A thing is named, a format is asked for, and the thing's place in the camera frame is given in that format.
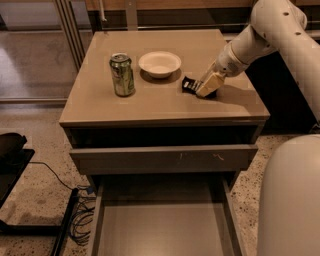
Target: speckled floor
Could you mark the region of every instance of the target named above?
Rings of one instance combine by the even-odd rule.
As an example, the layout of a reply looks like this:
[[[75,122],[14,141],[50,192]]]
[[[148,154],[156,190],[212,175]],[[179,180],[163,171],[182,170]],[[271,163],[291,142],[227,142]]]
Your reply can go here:
[[[17,38],[19,40],[10,43],[13,37],[9,38],[8,34],[0,33],[0,39],[6,40],[7,43],[5,47],[0,48],[1,97],[38,96],[49,93],[50,89],[53,90],[54,96],[66,96],[75,78],[75,71],[63,36],[59,33],[52,36],[50,33],[38,34],[37,37],[31,37],[28,34],[14,34],[14,37],[15,40]],[[54,43],[48,40],[49,37],[54,40]],[[22,41],[26,38],[33,38],[33,42]],[[21,52],[20,47],[29,44],[32,45],[31,51],[35,51],[39,43],[37,40],[40,39],[44,39],[40,44],[43,56]],[[63,56],[55,50],[51,51],[52,45],[54,49],[57,47],[64,49]],[[46,58],[49,59],[50,65],[48,64],[49,69],[44,71],[42,66]],[[59,68],[63,70],[59,73],[61,77],[57,75]],[[40,80],[46,81],[44,88],[41,88]],[[86,178],[80,176],[73,165],[69,156],[69,142],[58,123],[62,109],[63,106],[0,105],[0,133],[24,134],[28,140],[25,147],[35,150],[32,161],[47,163],[70,187],[87,185]],[[248,171],[242,172],[232,190],[234,207],[248,256],[256,255],[259,192],[264,167],[272,152],[292,137],[292,135],[261,136],[257,142],[259,151],[254,161]],[[1,208],[0,219],[8,224],[58,225],[63,218],[69,195],[70,190],[62,186],[45,166],[29,164]],[[53,237],[0,235],[0,255],[50,255],[54,240]],[[61,255],[86,255],[86,247],[77,246],[68,238]]]

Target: open drawer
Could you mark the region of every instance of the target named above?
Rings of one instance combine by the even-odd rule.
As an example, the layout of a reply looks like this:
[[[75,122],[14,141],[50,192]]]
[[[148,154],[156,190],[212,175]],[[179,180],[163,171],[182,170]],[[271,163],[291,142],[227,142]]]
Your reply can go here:
[[[88,255],[246,255],[219,174],[104,176]]]
[[[203,145],[73,149],[70,155],[83,175],[234,172],[246,170],[256,145]]]

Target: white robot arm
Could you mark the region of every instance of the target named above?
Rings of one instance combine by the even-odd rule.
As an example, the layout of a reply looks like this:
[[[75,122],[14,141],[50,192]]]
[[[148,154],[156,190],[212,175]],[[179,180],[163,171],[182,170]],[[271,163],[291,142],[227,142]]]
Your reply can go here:
[[[249,26],[218,55],[197,95],[206,96],[263,56],[279,51],[317,120],[320,120],[320,46],[305,31],[305,14],[289,0],[259,0]]]

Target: aluminum can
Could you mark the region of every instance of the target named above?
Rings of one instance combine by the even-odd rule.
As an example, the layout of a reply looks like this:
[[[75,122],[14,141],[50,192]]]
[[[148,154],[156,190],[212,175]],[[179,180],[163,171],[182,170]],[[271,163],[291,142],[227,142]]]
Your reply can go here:
[[[126,97],[135,92],[131,59],[125,53],[112,54],[109,61],[114,92]]]

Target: small bowl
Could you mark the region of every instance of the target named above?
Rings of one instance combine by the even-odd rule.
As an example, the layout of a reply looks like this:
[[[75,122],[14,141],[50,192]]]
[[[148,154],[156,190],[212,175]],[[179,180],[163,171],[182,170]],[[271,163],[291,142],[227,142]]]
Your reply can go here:
[[[153,78],[167,78],[181,66],[181,59],[171,52],[149,52],[139,60],[139,67]]]

